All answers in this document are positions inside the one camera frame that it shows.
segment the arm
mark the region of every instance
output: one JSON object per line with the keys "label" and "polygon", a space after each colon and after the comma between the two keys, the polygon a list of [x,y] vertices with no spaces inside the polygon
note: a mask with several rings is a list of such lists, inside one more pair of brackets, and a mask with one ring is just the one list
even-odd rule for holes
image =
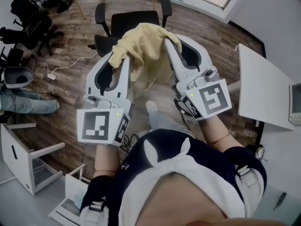
{"label": "arm", "polygon": [[102,175],[113,177],[119,166],[120,159],[117,146],[97,146],[95,155],[95,173],[93,178]]}
{"label": "arm", "polygon": [[224,152],[235,146],[243,147],[229,134],[223,122],[215,115],[206,120],[198,122],[206,142],[216,150]]}

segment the wooden floor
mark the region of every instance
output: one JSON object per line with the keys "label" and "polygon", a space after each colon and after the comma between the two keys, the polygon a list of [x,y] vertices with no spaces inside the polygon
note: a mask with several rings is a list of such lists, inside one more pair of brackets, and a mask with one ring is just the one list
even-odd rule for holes
{"label": "wooden floor", "polygon": [[[47,63],[49,71],[52,72],[55,68],[67,67],[78,58],[89,57],[95,53],[95,50],[90,50],[87,45],[94,43],[95,34],[104,34],[103,28],[101,25],[95,24],[94,18],[95,8],[100,2],[106,3],[106,20],[109,26],[111,25],[111,16],[114,13],[151,9],[151,0],[79,1],[87,15],[86,19],[81,17],[75,4],[62,14],[56,14],[56,9],[50,10],[53,24],[56,24],[65,36],[52,40],[51,47],[54,53],[52,56],[47,54],[46,49],[42,51],[44,56],[37,57],[34,71]],[[160,5],[158,4],[159,16],[162,18],[159,10]],[[171,32],[186,35],[203,45],[207,49],[213,65],[217,67],[220,76],[225,78],[228,84],[239,80],[238,52],[234,51],[236,45],[242,43],[261,53],[261,47],[258,43],[231,25],[177,5],[173,5],[173,15],[168,19],[166,28]],[[17,123],[37,123],[35,129],[18,130],[19,137],[29,148],[41,149],[65,142],[65,148],[52,153],[45,160],[55,169],[64,170],[64,173],[68,173],[85,163],[87,166],[85,175],[88,178],[91,178],[94,172],[95,146],[77,141],[76,110],[81,108],[83,104],[82,98],[85,94],[87,74],[99,58],[96,55],[94,58],[80,60],[69,69],[57,70],[54,73],[57,76],[55,81],[50,81],[47,78],[47,68],[42,66],[35,73],[35,79],[28,88],[44,93],[55,91],[60,96],[58,99],[60,109],[52,115],[17,115]],[[134,132],[139,133],[142,130],[150,129],[145,108],[147,100],[154,100],[158,103],[160,111],[183,124],[173,103],[175,93],[171,90],[171,85],[173,85],[172,81],[166,85],[154,83],[149,90],[135,100],[133,117],[127,130],[129,136]],[[53,99],[44,94],[42,98]],[[221,114],[220,118],[240,143],[243,145],[253,144],[257,136],[256,128],[252,120],[238,115],[239,93],[234,93],[231,100],[232,110]],[[191,118],[186,117],[186,120],[194,135],[203,139],[197,123]]]}

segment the person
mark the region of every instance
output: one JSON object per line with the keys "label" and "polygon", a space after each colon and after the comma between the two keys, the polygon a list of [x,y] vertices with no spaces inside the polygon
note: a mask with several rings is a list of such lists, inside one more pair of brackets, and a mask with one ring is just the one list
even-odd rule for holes
{"label": "person", "polygon": [[56,100],[40,100],[41,95],[25,88],[0,90],[0,109],[21,114],[50,114],[60,108]]}
{"label": "person", "polygon": [[254,214],[267,183],[262,163],[218,116],[199,121],[206,144],[158,112],[155,102],[146,108],[152,132],[121,165],[118,147],[97,146],[81,225],[244,225],[226,219]]}

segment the white wall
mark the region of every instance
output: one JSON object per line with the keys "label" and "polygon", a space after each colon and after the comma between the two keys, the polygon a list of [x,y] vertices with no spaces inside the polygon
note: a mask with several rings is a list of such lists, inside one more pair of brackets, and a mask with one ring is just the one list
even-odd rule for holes
{"label": "white wall", "polygon": [[[270,62],[301,81],[301,0],[245,0],[231,20],[264,42]],[[261,143],[268,183],[301,199],[301,127],[265,124]]]}
{"label": "white wall", "polygon": [[[6,27],[6,28],[10,28],[10,29],[22,30],[22,27],[20,27],[19,25],[13,24],[13,21],[15,18],[17,18],[17,16],[15,16],[14,14],[12,14],[10,12],[10,10],[11,10],[10,4],[12,1],[13,0],[0,0],[0,28]],[[3,46],[5,46],[5,55],[7,55],[9,52],[9,49],[12,48],[14,45],[13,44],[4,45],[0,41],[0,52],[2,51]]]}

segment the yellow cloth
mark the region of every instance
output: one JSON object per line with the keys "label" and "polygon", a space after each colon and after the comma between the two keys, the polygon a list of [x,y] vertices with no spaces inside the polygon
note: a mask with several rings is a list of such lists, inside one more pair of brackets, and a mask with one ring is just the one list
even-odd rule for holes
{"label": "yellow cloth", "polygon": [[147,23],[141,23],[126,32],[118,44],[113,46],[113,55],[109,59],[112,67],[118,68],[127,54],[131,57],[130,80],[134,98],[140,96],[147,83],[155,78],[163,82],[170,78],[172,70],[164,46],[165,38],[169,38],[182,52],[181,42],[173,33]]}

